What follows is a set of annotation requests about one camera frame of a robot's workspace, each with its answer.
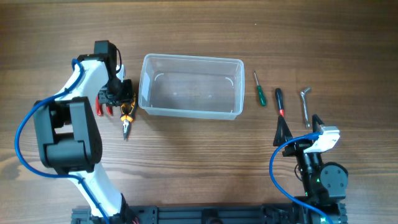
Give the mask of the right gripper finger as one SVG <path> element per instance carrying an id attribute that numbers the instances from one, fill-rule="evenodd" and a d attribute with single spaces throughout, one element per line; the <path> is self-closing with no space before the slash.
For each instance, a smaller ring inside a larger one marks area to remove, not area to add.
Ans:
<path id="1" fill-rule="evenodd" d="M 314 114 L 312 116 L 312 129 L 313 132 L 320 132 L 321 126 L 324 125 L 324 122 L 320 119 L 320 117 L 317 114 Z"/>
<path id="2" fill-rule="evenodd" d="M 282 115 L 279 115 L 273 146 L 281 146 L 283 143 L 289 141 L 292 138 L 292 133 L 290 132 L 290 129 L 284 117 Z"/>

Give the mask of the orange black long-nose pliers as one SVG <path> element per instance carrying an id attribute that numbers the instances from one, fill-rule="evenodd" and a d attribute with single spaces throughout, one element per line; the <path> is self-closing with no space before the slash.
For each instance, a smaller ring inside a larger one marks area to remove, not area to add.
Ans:
<path id="1" fill-rule="evenodd" d="M 123 103 L 120 106 L 121 117 L 120 120 L 123 122 L 123 139 L 128 139 L 132 123 L 135 119 L 135 113 L 137 110 L 137 95 L 134 94 L 131 102 Z"/>

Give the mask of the red handled pruning shears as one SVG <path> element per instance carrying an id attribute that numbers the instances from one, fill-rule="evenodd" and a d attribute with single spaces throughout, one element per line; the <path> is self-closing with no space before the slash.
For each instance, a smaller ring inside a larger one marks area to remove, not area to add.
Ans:
<path id="1" fill-rule="evenodd" d="M 99 103 L 99 98 L 98 98 L 98 96 L 96 97 L 95 108 L 96 108 L 96 114 L 97 114 L 98 116 L 103 116 L 103 115 L 104 115 L 103 108 L 102 108 L 102 104 Z M 109 114 L 110 116 L 113 115 L 113 109 L 112 109 L 111 106 L 107 106 L 107 107 L 106 107 L 106 111 L 107 111 L 107 114 Z"/>

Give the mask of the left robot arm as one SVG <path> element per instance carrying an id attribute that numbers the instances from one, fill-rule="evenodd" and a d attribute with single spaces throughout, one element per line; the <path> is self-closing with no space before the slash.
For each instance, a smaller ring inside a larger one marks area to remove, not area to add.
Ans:
<path id="1" fill-rule="evenodd" d="M 99 40 L 92 54 L 72 61 L 72 69 L 58 93 L 33 107 L 40 160 L 55 171 L 49 177 L 70 180 L 84 196 L 90 206 L 84 222 L 139 223 L 101 164 L 103 144 L 91 108 L 119 107 L 123 135 L 128 135 L 137 96 L 124 77 L 121 53 L 110 41 Z"/>

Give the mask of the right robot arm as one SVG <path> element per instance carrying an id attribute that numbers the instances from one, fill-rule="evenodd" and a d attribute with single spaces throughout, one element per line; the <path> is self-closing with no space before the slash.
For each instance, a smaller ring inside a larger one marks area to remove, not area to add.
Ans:
<path id="1" fill-rule="evenodd" d="M 312 116 L 313 131 L 293 137 L 283 116 L 277 120 L 277 130 L 269 162 L 269 174 L 276 188 L 292 201 L 286 209 L 278 208 L 281 223 L 346 223 L 345 205 L 348 171 L 336 162 L 322 161 L 322 154 L 334 148 L 340 138 L 336 126 L 327 126 Z M 281 152 L 284 157 L 295 157 L 304 188 L 303 197 L 294 197 L 283 189 L 274 175 L 274 160 Z"/>

